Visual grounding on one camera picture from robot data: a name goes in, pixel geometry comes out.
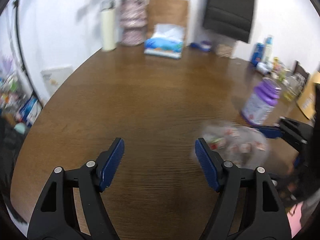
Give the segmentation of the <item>clear glass bottle blue cap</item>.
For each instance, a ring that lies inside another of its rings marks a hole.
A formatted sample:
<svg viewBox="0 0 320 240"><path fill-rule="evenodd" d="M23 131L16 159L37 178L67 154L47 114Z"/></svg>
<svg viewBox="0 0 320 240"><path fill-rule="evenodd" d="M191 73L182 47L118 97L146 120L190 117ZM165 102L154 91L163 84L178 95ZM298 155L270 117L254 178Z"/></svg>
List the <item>clear glass bottle blue cap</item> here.
<svg viewBox="0 0 320 240"><path fill-rule="evenodd" d="M272 43L273 43L273 36L269 35L265 40L265 48L264 48L264 53L262 58L263 63L268 63L268 61L271 58Z"/></svg>

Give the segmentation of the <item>white board on floor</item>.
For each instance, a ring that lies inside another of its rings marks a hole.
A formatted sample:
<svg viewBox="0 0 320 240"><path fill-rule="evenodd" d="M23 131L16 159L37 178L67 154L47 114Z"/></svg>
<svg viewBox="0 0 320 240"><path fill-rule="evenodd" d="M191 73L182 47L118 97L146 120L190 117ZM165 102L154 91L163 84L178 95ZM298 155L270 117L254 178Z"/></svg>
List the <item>white board on floor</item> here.
<svg viewBox="0 0 320 240"><path fill-rule="evenodd" d="M46 90L52 96L74 72L72 65L61 65L41 70Z"/></svg>

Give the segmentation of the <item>small purple white jar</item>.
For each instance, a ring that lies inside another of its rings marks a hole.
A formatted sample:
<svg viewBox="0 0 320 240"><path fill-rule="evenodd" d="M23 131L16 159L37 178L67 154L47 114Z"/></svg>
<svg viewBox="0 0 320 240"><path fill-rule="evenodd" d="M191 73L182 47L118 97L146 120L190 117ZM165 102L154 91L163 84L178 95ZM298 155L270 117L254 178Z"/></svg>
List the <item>small purple white jar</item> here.
<svg viewBox="0 0 320 240"><path fill-rule="evenodd" d="M210 41L201 41L200 47L203 51L211 51L212 43Z"/></svg>

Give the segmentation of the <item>lying blue white bottle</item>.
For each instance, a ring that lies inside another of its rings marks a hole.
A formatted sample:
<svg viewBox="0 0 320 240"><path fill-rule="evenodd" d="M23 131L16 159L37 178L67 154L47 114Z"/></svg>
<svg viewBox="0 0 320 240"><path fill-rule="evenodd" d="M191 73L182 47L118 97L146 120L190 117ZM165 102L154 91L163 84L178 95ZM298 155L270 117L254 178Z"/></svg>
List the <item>lying blue white bottle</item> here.
<svg viewBox="0 0 320 240"><path fill-rule="evenodd" d="M256 70L257 72L259 72L260 74L262 75L268 75L272 72L272 69L273 69L273 65L272 63L270 62L259 62L257 65L256 65Z"/></svg>

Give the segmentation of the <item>purple supplement bottle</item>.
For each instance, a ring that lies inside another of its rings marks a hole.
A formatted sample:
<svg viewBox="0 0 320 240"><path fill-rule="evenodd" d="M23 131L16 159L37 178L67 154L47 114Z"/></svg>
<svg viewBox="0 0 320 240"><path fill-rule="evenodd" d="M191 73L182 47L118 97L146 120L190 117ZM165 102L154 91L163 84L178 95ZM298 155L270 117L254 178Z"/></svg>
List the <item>purple supplement bottle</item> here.
<svg viewBox="0 0 320 240"><path fill-rule="evenodd" d="M243 118L251 125L262 125L278 103L280 93L281 87L271 78L264 77L242 108Z"/></svg>

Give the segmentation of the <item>cream thermos bottle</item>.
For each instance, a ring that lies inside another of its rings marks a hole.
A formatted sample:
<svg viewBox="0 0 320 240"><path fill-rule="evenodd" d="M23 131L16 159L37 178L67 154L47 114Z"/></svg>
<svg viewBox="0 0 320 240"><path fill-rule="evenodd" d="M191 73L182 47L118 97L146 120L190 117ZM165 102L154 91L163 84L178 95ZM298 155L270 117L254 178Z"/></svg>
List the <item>cream thermos bottle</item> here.
<svg viewBox="0 0 320 240"><path fill-rule="evenodd" d="M116 8L113 0L103 1L100 18L102 50L112 51L116 48Z"/></svg>

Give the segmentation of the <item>blue white box on floor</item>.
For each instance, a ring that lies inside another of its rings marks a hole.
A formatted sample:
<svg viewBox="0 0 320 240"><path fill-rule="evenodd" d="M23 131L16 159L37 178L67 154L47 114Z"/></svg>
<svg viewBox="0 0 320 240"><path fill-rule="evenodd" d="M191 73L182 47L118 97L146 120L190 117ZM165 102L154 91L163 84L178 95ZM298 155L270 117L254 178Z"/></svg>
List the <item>blue white box on floor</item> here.
<svg viewBox="0 0 320 240"><path fill-rule="evenodd" d="M27 127L33 126L39 116L42 107L39 101L32 96L29 98L16 113L16 120L23 122Z"/></svg>

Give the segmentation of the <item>pink pillow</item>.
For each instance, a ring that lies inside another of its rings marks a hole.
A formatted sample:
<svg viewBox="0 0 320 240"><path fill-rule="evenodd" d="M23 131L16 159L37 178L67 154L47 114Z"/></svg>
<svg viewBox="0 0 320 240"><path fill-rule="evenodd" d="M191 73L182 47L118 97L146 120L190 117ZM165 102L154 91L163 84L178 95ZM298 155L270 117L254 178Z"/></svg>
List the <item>pink pillow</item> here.
<svg viewBox="0 0 320 240"><path fill-rule="evenodd" d="M304 202L291 207L287 212L287 218L290 224L291 238L293 238L297 233L299 233L305 223L306 211Z"/></svg>

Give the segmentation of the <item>clear jar with grains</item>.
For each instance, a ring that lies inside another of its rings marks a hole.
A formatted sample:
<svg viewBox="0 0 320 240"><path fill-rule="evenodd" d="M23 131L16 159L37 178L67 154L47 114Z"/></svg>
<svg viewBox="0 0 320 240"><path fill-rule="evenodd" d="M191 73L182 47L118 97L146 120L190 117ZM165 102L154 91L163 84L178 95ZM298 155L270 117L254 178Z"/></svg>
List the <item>clear jar with grains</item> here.
<svg viewBox="0 0 320 240"><path fill-rule="evenodd" d="M215 54L218 57L234 59L233 51L236 46L236 41L231 42L218 42L215 46Z"/></svg>

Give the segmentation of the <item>large yellow thermos jug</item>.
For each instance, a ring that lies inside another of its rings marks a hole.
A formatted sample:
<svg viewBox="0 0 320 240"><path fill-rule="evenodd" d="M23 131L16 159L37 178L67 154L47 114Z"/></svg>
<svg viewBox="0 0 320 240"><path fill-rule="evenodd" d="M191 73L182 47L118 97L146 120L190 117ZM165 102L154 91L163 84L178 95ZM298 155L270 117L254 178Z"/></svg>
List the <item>large yellow thermos jug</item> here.
<svg viewBox="0 0 320 240"><path fill-rule="evenodd" d="M311 120L315 114L315 85L319 84L319 76L319 70L312 74L297 100L298 108L309 120Z"/></svg>

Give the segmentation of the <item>snack packets pile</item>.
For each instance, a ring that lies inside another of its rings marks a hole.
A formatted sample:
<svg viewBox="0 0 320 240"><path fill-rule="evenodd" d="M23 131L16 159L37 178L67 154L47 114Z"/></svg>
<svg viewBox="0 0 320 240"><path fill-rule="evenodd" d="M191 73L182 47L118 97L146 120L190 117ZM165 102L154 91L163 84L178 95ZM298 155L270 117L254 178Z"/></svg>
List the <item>snack packets pile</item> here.
<svg viewBox="0 0 320 240"><path fill-rule="evenodd" d="M272 79L283 82L287 75L291 73L291 70L283 64L278 57L273 58L273 68L271 71Z"/></svg>

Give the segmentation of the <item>glass with yellow liquid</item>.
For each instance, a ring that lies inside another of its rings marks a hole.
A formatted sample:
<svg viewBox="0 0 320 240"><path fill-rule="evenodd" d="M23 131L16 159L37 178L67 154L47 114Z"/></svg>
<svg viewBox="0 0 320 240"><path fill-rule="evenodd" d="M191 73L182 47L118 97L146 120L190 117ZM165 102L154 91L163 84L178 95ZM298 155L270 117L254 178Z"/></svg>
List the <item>glass with yellow liquid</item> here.
<svg viewBox="0 0 320 240"><path fill-rule="evenodd" d="M290 76L287 79L286 90L284 92L284 98L288 101L292 101L296 98L300 92L300 80L296 76Z"/></svg>

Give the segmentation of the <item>pink textured vase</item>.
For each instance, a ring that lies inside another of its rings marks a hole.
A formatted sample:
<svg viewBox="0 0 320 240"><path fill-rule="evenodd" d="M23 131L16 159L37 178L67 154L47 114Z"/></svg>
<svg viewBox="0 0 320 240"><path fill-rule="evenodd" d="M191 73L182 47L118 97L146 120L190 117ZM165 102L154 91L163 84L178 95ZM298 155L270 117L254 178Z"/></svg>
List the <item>pink textured vase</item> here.
<svg viewBox="0 0 320 240"><path fill-rule="evenodd" d="M143 43L146 25L145 1L123 0L120 7L120 27L123 30L121 43L126 46L137 46Z"/></svg>

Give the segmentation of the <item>dark wooden chair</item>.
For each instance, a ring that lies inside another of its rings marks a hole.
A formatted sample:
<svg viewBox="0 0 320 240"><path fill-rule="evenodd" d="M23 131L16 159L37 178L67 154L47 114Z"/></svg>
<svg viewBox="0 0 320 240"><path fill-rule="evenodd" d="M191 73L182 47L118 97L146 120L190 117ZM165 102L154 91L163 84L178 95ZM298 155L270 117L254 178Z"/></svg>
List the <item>dark wooden chair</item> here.
<svg viewBox="0 0 320 240"><path fill-rule="evenodd" d="M303 89L309 79L310 74L301 66L299 61L295 62L293 75L298 78L299 83Z"/></svg>

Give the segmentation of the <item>brown paper bag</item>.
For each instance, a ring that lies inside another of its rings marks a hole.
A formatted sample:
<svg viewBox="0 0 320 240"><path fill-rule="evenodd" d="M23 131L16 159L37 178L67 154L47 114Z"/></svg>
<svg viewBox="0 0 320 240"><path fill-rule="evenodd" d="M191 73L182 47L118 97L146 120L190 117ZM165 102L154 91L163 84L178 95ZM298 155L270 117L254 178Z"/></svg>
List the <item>brown paper bag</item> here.
<svg viewBox="0 0 320 240"><path fill-rule="evenodd" d="M146 6L146 38L150 38L157 24L175 24L184 28L183 42L187 45L189 0L148 0Z"/></svg>

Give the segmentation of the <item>blue tissue box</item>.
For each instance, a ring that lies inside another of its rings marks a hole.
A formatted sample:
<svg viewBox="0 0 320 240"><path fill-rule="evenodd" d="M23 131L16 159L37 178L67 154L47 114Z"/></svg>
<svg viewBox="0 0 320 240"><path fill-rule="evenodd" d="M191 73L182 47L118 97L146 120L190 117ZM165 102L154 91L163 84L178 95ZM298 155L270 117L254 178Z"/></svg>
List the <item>blue tissue box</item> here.
<svg viewBox="0 0 320 240"><path fill-rule="evenodd" d="M185 27L159 23L151 38L144 42L144 54L180 59L184 47Z"/></svg>

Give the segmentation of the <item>black paper bag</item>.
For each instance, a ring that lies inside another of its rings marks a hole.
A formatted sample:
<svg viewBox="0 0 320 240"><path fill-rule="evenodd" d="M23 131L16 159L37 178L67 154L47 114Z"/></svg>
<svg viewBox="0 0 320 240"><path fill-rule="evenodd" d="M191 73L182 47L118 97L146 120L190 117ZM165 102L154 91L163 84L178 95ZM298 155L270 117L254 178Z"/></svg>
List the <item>black paper bag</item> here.
<svg viewBox="0 0 320 240"><path fill-rule="evenodd" d="M206 0L203 28L236 41L249 42L255 0Z"/></svg>

